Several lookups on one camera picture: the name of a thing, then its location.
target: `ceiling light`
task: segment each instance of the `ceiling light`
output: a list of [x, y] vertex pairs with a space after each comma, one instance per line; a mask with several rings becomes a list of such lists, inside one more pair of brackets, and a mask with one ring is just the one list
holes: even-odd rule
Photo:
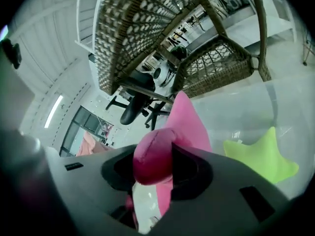
[[0, 41], [5, 38], [8, 32], [9, 32], [8, 26], [4, 26], [3, 29], [0, 31]]
[[58, 105], [60, 104], [60, 102], [61, 102], [62, 99], [63, 99], [63, 96], [62, 96], [62, 95], [59, 95], [58, 99], [56, 100], [56, 102], [55, 102], [55, 104], [54, 104], [54, 106], [53, 106], [53, 108], [52, 108], [52, 110], [51, 110], [50, 113], [49, 113], [49, 116], [48, 116], [48, 118], [47, 118], [47, 121], [46, 121], [46, 123], [45, 123], [44, 128], [48, 128], [48, 126], [49, 126], [49, 124], [50, 124], [50, 121], [51, 121], [51, 119], [53, 118], [53, 115], [54, 115], [55, 111], [57, 110]]

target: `lime green star cushion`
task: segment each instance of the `lime green star cushion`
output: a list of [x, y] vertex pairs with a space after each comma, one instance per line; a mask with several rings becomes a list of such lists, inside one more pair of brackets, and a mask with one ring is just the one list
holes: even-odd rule
[[271, 127], [253, 145], [224, 141], [223, 146], [227, 157], [246, 164], [271, 183], [292, 177], [299, 170], [295, 162], [291, 162], [280, 154], [274, 127]]

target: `floor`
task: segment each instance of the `floor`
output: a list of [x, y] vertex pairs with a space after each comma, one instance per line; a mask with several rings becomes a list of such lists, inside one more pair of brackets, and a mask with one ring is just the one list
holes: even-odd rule
[[[274, 87], [278, 107], [276, 133], [281, 154], [299, 164], [296, 176], [277, 184], [288, 198], [299, 195], [308, 184], [314, 172], [314, 130], [315, 111], [313, 103], [313, 81], [315, 79], [315, 57], [310, 54], [308, 65], [302, 64], [303, 27], [296, 22], [297, 41], [293, 42], [288, 30], [268, 38], [266, 62], [273, 81], [267, 87]], [[252, 53], [259, 52], [259, 44], [247, 47]], [[252, 144], [273, 124], [274, 109], [258, 72], [249, 79], [219, 88], [192, 99], [194, 107], [207, 128], [214, 153], [224, 155], [222, 143], [226, 139], [242, 140]], [[144, 127], [145, 118], [139, 116], [130, 127], [125, 145], [138, 143], [149, 132]], [[159, 118], [157, 128], [163, 126], [166, 117]], [[152, 221], [160, 218], [155, 186], [137, 184], [134, 190], [139, 231], [147, 233]]]

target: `woven wicker seat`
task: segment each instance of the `woven wicker seat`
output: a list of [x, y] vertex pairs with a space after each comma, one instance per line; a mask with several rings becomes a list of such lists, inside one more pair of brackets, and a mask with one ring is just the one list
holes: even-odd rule
[[[261, 38], [258, 70], [266, 81], [271, 77], [265, 65], [265, 12], [261, 0], [254, 0], [254, 3]], [[219, 35], [180, 63], [161, 43], [200, 4]], [[251, 54], [226, 36], [220, 18], [208, 0], [102, 0], [95, 38], [95, 65], [100, 88], [112, 95], [123, 86], [171, 103], [169, 98], [128, 80], [131, 72], [153, 51], [158, 51], [178, 67], [173, 91], [183, 89], [189, 97], [253, 73]]]

